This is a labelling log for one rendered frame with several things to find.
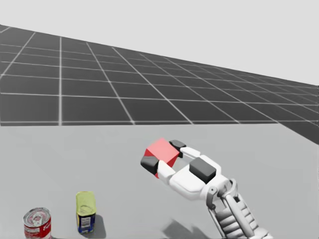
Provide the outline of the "red and white can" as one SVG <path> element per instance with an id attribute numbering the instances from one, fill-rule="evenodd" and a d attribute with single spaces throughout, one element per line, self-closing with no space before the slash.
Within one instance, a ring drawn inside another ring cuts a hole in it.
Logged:
<path id="1" fill-rule="evenodd" d="M 51 214 L 47 208 L 31 209 L 24 215 L 23 222 L 25 239 L 52 239 Z"/>

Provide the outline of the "green and blue rectangular can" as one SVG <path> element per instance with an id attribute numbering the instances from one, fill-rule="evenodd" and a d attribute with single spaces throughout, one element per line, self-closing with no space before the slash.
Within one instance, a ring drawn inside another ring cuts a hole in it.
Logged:
<path id="1" fill-rule="evenodd" d="M 81 191 L 76 194 L 77 230 L 80 234 L 94 230 L 96 217 L 96 200 L 92 191 Z"/>

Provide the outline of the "red cube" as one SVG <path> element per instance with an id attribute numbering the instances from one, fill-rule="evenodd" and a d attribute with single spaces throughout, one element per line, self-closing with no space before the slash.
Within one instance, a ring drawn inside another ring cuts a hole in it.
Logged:
<path id="1" fill-rule="evenodd" d="M 177 151 L 170 143 L 161 138 L 146 148 L 144 156 L 154 156 L 158 160 L 163 160 L 172 168 L 177 159 L 175 158 L 176 153 Z"/>

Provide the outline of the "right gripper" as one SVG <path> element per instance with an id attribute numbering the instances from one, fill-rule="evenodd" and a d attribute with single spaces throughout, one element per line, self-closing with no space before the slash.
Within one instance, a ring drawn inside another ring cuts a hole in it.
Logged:
<path id="1" fill-rule="evenodd" d="M 144 156 L 141 166 L 149 173 L 169 185 L 174 191 L 189 200 L 206 200 L 210 187 L 224 191 L 230 180 L 221 174 L 221 166 L 200 151 L 186 146 L 179 140 L 169 141 L 177 151 L 175 158 L 187 156 L 193 159 L 187 166 L 175 171 L 163 160 L 154 156 Z"/>

